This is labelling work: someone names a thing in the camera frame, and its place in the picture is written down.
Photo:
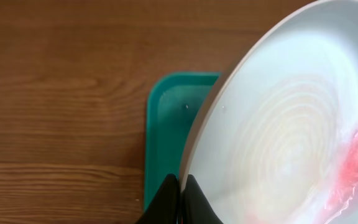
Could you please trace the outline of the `red sponge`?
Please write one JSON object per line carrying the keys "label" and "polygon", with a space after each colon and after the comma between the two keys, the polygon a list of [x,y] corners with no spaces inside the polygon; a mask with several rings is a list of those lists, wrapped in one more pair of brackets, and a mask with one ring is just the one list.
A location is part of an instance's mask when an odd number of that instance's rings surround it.
{"label": "red sponge", "polygon": [[347,131],[334,128],[323,139],[329,157],[319,217],[325,223],[358,219],[358,124]]}

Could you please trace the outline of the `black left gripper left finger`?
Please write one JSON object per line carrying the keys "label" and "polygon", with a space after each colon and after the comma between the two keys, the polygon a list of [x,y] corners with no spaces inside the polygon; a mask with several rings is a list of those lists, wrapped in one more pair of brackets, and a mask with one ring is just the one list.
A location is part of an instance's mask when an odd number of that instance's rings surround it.
{"label": "black left gripper left finger", "polygon": [[178,210],[179,183],[174,174],[168,174],[135,224],[176,224]]}

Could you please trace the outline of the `teal plastic tray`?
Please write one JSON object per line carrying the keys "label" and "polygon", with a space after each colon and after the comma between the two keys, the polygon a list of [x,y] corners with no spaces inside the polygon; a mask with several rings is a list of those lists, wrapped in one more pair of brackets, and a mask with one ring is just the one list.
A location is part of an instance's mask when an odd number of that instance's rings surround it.
{"label": "teal plastic tray", "polygon": [[144,210],[168,174],[179,176],[191,125],[219,72],[174,72],[151,89],[145,117]]}

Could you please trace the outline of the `light blue plate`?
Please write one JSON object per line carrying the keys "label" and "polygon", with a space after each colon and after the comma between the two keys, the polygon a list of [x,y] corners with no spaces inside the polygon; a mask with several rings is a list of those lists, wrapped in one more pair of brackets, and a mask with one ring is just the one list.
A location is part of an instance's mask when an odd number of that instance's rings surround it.
{"label": "light blue plate", "polygon": [[357,124],[358,1],[309,3],[217,79],[186,140],[180,189],[193,175],[223,223],[325,223],[323,137]]}

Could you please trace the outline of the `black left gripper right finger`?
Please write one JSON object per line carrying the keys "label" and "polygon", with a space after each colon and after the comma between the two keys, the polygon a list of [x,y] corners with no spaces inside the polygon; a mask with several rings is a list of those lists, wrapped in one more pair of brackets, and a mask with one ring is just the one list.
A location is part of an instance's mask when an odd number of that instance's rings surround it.
{"label": "black left gripper right finger", "polygon": [[223,224],[191,174],[188,175],[181,195],[181,222],[182,224]]}

